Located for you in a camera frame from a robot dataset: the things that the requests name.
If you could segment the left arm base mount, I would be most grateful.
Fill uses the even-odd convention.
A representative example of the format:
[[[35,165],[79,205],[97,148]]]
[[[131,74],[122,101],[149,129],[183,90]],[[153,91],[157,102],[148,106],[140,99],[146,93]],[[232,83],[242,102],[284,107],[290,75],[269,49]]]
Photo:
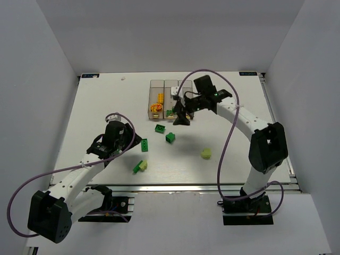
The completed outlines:
[[[104,185],[94,185],[85,189],[98,191],[104,196],[102,205],[81,217],[78,222],[90,223],[128,223],[132,217],[132,197],[113,195],[113,191]]]

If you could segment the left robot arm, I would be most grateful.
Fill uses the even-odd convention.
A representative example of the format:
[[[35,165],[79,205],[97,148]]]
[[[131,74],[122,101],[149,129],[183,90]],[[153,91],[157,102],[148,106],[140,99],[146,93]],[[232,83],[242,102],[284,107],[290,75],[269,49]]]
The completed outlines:
[[[104,185],[87,185],[113,157],[138,145],[141,140],[129,123],[108,122],[105,133],[94,139],[78,169],[70,171],[47,191],[37,191],[32,196],[28,229],[60,243],[80,218],[92,211],[110,210],[113,206],[112,190]]]

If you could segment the yellow lego brick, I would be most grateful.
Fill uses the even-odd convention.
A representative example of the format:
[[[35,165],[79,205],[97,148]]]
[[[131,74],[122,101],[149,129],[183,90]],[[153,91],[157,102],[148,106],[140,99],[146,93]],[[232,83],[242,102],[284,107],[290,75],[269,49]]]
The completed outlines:
[[[164,103],[164,94],[163,93],[159,93],[157,96],[157,103],[158,104],[163,104]]]

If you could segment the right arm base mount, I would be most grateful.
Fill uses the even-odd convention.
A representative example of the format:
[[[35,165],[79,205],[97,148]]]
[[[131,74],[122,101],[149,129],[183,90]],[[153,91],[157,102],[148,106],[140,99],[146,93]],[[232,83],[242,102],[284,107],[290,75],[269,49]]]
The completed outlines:
[[[222,208],[225,226],[273,225],[271,204],[267,195],[251,202],[250,199],[240,201],[218,201]]]

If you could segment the green sloped lego brick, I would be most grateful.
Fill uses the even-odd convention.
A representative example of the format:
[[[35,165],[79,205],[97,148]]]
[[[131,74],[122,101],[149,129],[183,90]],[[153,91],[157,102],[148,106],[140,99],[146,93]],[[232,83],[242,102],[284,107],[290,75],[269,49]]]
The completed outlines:
[[[175,139],[176,139],[176,136],[175,136],[175,134],[172,133],[172,132],[168,133],[168,134],[165,136],[166,142],[168,142],[168,143],[170,143],[170,144],[172,144],[172,143],[175,141]]]

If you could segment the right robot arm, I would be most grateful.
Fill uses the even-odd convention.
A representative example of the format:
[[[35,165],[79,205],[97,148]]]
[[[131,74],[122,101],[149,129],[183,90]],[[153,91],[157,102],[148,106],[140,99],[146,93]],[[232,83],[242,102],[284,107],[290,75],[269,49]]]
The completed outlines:
[[[256,199],[268,187],[268,181],[278,166],[288,157],[284,127],[260,119],[240,105],[237,93],[217,90],[210,76],[194,80],[196,92],[189,98],[182,87],[173,87],[171,94],[176,101],[173,112],[174,125],[190,125],[195,112],[207,109],[231,122],[231,130],[240,130],[250,141],[248,159],[251,169],[240,191],[241,199]]]

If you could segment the orange round lego piece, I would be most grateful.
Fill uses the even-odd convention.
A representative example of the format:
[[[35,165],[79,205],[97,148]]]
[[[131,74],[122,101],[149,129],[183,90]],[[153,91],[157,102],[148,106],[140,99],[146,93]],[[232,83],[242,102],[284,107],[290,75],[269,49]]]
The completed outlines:
[[[156,106],[156,108],[157,108],[156,112],[162,112],[163,111],[163,105],[162,104],[156,103],[156,104],[152,104],[151,106]]]

